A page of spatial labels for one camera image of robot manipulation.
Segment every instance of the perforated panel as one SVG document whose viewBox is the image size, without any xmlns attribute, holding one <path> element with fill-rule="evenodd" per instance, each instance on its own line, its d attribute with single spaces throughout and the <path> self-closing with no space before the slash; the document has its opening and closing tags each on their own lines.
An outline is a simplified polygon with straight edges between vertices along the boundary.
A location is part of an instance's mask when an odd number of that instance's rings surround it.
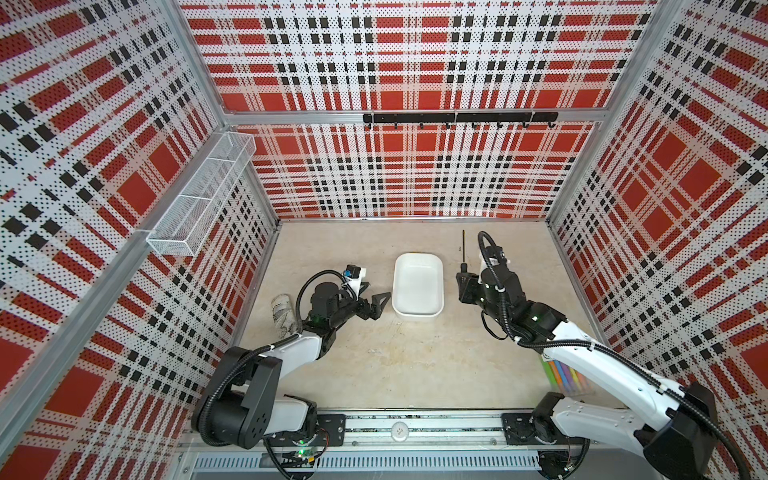
<svg viewBox="0 0 768 480">
<path fill-rule="evenodd" d="M 686 2 L 557 225 L 617 351 L 715 392 L 768 478 L 768 5 Z M 713 476 L 734 478 L 722 447 Z"/>
<path fill-rule="evenodd" d="M 0 478 L 163 477 L 268 241 L 256 202 L 239 180 L 197 257 L 147 258 Z"/>
<path fill-rule="evenodd" d="M 242 127 L 279 216 L 542 218 L 591 124 Z"/>
<path fill-rule="evenodd" d="M 180 3 L 232 111 L 602 107 L 657 4 Z"/>
<path fill-rule="evenodd" d="M 211 130 L 154 2 L 0 9 L 0 395 Z"/>
</svg>

